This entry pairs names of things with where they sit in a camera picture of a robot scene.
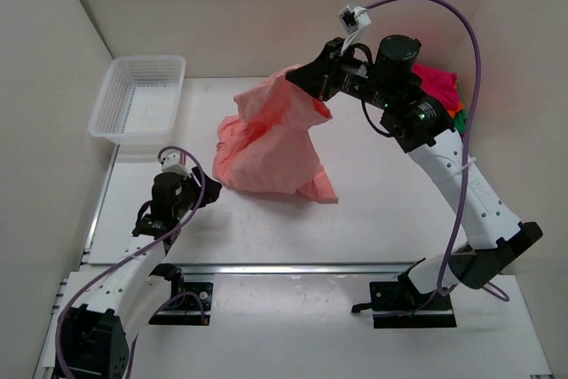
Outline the salmon pink t-shirt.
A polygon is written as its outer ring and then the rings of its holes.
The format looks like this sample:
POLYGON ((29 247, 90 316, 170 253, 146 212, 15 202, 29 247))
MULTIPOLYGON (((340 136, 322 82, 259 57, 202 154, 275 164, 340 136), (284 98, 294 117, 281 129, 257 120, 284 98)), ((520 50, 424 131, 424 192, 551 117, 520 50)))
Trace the salmon pink t-shirt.
POLYGON ((286 79, 281 69, 233 97, 237 114, 217 127, 212 173, 244 193, 299 193, 318 203, 339 197, 316 152, 310 129, 333 116, 321 101, 286 79))

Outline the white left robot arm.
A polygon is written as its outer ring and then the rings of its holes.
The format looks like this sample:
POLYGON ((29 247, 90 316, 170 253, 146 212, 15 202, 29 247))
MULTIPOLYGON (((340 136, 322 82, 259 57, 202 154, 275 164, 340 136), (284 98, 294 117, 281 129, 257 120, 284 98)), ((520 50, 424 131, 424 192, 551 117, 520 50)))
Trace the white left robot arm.
POLYGON ((91 279, 62 307, 55 332, 59 378, 127 378, 138 335, 167 310, 195 310, 206 325, 201 291, 184 282, 168 255, 196 211, 215 202, 221 184, 200 166, 164 166, 151 198, 138 210, 128 248, 112 267, 91 279))

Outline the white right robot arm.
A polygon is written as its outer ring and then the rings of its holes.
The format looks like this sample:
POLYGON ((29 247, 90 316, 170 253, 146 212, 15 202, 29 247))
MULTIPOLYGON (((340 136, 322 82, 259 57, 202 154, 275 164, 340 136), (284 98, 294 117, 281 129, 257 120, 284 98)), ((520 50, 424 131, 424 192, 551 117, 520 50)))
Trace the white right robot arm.
POLYGON ((422 168, 452 208, 466 243, 399 275, 399 294, 417 303, 457 285, 490 288, 491 280, 542 236, 491 188, 466 152, 464 136, 440 101, 428 95, 412 68, 422 45, 411 37, 383 38, 375 59, 356 59, 337 37, 287 80, 319 101, 346 93, 382 109, 380 124, 422 168))

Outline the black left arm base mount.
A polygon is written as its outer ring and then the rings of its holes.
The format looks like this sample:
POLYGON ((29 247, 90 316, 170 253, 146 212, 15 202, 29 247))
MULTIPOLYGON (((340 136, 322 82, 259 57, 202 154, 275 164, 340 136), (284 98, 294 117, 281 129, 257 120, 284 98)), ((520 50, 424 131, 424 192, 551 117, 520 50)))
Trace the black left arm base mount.
POLYGON ((149 321, 156 326, 208 326, 214 284, 206 281, 185 282, 186 295, 170 302, 149 321))

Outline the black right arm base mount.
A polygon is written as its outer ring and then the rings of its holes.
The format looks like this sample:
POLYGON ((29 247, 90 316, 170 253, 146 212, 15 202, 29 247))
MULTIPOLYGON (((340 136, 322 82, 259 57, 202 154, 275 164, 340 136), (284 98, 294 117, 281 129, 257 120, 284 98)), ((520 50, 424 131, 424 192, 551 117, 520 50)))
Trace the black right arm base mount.
POLYGON ((456 328, 449 295, 414 293, 399 281, 371 281, 370 301, 355 304, 352 314, 370 311, 375 329, 456 328))

